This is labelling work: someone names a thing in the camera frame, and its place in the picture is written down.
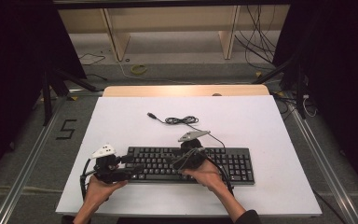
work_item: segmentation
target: black keyboard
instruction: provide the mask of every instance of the black keyboard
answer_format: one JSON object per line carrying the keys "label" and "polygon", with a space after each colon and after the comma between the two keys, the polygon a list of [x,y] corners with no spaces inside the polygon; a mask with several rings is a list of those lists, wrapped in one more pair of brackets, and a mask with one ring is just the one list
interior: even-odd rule
{"label": "black keyboard", "polygon": [[[141,173],[132,176],[130,183],[197,183],[192,176],[178,174],[166,162],[166,157],[173,157],[173,149],[179,147],[129,147],[128,155],[132,155],[134,160],[126,163],[126,168],[139,164],[145,166]],[[249,148],[206,147],[205,152],[220,167],[225,168],[232,185],[255,183]]]}

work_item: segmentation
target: person's right hand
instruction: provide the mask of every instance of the person's right hand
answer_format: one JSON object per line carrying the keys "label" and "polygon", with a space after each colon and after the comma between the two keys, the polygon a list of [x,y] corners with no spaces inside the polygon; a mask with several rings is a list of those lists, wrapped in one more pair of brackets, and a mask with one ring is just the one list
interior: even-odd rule
{"label": "person's right hand", "polygon": [[196,170],[185,169],[182,174],[193,176],[197,182],[213,192],[220,190],[220,188],[226,188],[218,169],[208,160],[205,160]]}

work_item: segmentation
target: space bar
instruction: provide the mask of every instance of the space bar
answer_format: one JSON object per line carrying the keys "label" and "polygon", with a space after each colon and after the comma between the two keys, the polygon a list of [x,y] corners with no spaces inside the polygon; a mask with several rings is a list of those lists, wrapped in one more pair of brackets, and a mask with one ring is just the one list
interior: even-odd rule
{"label": "space bar", "polygon": [[179,180],[179,175],[147,175],[146,179],[153,180]]}

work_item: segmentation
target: person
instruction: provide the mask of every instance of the person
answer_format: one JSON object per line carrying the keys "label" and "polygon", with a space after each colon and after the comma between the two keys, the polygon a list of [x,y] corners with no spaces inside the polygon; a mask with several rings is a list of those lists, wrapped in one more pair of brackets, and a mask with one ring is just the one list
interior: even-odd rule
{"label": "person", "polygon": [[[196,170],[182,170],[183,175],[193,176],[202,186],[207,187],[220,200],[226,208],[229,217],[235,224],[261,224],[260,218],[255,210],[246,211],[245,208],[228,191],[222,181],[217,168],[205,160]],[[99,181],[94,175],[89,179],[89,187],[86,198],[78,211],[76,217],[63,216],[62,224],[89,223],[92,215],[98,210],[106,199],[117,189],[124,187],[127,181],[120,181],[114,184],[105,184]]]}

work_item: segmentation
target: white tabletop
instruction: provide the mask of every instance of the white tabletop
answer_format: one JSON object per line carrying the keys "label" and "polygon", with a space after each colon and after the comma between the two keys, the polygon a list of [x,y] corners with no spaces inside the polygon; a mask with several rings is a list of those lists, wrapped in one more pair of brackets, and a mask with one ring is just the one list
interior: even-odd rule
{"label": "white tabletop", "polygon": [[[271,96],[109,97],[100,98],[56,212],[75,214],[82,204],[79,177],[87,158],[102,145],[118,156],[128,147],[179,147],[178,139],[192,131],[185,125],[165,125],[159,119],[195,116],[195,127],[226,147],[248,147],[255,185],[235,187],[245,209],[261,216],[309,217],[322,211],[298,160],[281,115]],[[206,135],[204,147],[221,147]],[[89,170],[95,161],[89,164]],[[129,184],[117,190],[97,211],[118,217],[226,217],[217,198],[200,185]]]}

